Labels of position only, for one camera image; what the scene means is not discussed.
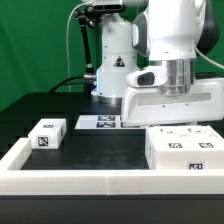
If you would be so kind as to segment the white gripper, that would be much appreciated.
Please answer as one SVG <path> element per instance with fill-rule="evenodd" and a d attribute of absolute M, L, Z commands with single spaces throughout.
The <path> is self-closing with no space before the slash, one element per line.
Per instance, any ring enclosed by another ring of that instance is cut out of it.
<path fill-rule="evenodd" d="M 149 126 L 224 118 L 224 78 L 200 79 L 186 94 L 164 95 L 157 88 L 125 91 L 121 109 L 127 126 Z"/>

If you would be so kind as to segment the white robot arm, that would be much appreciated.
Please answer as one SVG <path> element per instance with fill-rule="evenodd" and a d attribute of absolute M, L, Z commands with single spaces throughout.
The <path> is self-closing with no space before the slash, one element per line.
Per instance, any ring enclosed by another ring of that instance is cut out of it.
<path fill-rule="evenodd" d="M 82 0 L 101 24 L 94 98 L 121 102 L 127 126 L 224 119 L 224 78 L 195 78 L 196 56 L 213 47 L 210 0 Z"/>

